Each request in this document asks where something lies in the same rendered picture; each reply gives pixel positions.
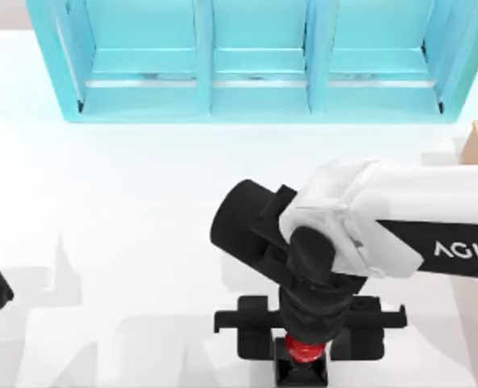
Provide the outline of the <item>red round object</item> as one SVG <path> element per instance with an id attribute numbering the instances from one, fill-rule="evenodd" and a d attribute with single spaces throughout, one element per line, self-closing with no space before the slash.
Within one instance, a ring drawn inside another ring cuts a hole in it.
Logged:
<path id="1" fill-rule="evenodd" d="M 289 356 L 300 364 L 318 360 L 326 349 L 326 344 L 305 344 L 289 334 L 286 334 L 284 344 Z"/>

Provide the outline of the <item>light blue rack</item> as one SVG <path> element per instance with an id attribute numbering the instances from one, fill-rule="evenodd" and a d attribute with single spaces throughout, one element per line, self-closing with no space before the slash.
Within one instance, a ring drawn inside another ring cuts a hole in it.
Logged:
<path id="1" fill-rule="evenodd" d="M 455 121 L 478 0 L 25 0 L 63 117 Z"/>

